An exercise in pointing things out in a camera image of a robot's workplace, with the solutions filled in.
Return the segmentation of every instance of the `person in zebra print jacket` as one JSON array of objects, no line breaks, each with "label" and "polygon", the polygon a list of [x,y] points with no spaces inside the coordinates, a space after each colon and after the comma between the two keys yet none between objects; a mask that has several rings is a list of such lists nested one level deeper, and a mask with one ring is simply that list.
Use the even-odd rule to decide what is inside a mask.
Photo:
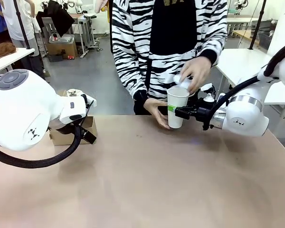
[{"label": "person in zebra print jacket", "polygon": [[227,0],[113,0],[113,55],[135,114],[152,114],[169,128],[165,101],[175,84],[167,79],[193,77],[194,93],[217,64],[226,37]]}]

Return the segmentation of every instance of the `gray floor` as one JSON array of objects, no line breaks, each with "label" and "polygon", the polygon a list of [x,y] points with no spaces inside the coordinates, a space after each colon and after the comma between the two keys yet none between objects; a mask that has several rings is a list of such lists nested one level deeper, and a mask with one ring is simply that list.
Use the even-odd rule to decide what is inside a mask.
[{"label": "gray floor", "polygon": [[[77,88],[97,99],[97,107],[91,114],[133,114],[133,100],[124,89],[117,76],[114,60],[110,52],[109,37],[100,40],[103,51],[90,51],[83,59],[64,60],[45,66],[51,74],[51,86],[56,90]],[[226,48],[236,48],[238,40],[229,40]],[[221,73],[214,67],[207,82],[218,88]],[[273,130],[279,115],[266,106],[265,115],[270,119],[269,129]],[[285,127],[277,137],[285,142]]]}]

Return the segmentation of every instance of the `person's left hand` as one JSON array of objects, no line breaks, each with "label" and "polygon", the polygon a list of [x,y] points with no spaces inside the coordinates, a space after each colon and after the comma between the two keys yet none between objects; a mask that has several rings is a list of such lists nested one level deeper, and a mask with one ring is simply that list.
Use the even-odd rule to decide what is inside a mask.
[{"label": "person's left hand", "polygon": [[211,69],[211,62],[208,58],[200,56],[185,63],[180,71],[180,82],[186,77],[193,76],[193,80],[188,88],[190,94],[195,93],[208,77]]}]

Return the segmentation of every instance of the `jacket sleeve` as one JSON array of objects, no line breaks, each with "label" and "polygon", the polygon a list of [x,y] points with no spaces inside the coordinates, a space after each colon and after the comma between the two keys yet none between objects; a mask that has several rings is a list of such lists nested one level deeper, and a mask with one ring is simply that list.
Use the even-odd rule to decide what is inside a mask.
[{"label": "jacket sleeve", "polygon": [[113,56],[123,86],[135,100],[145,102],[147,88],[135,53],[129,0],[114,0],[112,13]]},{"label": "jacket sleeve", "polygon": [[207,57],[212,65],[218,63],[227,38],[227,0],[215,0],[206,37],[197,56]]}]

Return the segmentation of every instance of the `black pole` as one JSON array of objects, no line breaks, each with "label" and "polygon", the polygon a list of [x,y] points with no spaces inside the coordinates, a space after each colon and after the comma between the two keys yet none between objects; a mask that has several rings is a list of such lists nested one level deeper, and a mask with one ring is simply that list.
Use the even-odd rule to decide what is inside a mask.
[{"label": "black pole", "polygon": [[256,30],[255,30],[255,33],[253,34],[253,38],[252,38],[249,50],[253,50],[253,46],[254,46],[256,38],[257,38],[257,33],[258,33],[258,30],[259,30],[261,22],[262,22],[262,17],[264,14],[265,5],[266,5],[266,0],[263,1],[263,6],[262,6],[262,9],[260,11],[260,16],[259,16],[257,24],[256,24]]},{"label": "black pole", "polygon": [[27,46],[27,49],[30,49],[28,38],[27,38],[27,35],[25,34],[25,30],[24,30],[23,23],[22,23],[22,20],[21,20],[21,15],[20,15],[20,12],[19,12],[17,0],[14,0],[14,6],[15,6],[15,9],[16,9],[16,15],[18,17],[18,21],[19,21],[19,24],[20,24],[21,32],[22,32],[22,35],[23,35],[23,38],[24,38],[24,42],[25,42],[25,44]]}]

